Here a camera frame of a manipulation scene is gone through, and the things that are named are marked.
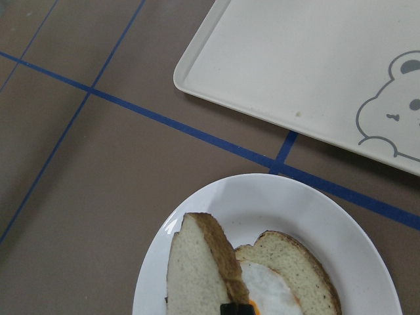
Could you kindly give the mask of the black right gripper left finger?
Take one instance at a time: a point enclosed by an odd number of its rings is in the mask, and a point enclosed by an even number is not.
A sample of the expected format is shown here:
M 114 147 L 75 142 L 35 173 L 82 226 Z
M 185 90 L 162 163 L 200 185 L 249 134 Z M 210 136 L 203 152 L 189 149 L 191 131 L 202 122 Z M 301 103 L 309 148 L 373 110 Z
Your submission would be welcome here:
M 237 304 L 236 303 L 224 303 L 220 306 L 220 315 L 236 315 Z

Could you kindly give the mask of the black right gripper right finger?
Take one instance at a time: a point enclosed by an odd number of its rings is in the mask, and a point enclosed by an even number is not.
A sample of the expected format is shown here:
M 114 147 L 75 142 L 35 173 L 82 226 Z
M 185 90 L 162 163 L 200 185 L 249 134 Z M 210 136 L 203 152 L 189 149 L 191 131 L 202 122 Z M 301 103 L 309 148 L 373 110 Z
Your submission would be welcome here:
M 252 304 L 239 304 L 237 315 L 256 315 Z

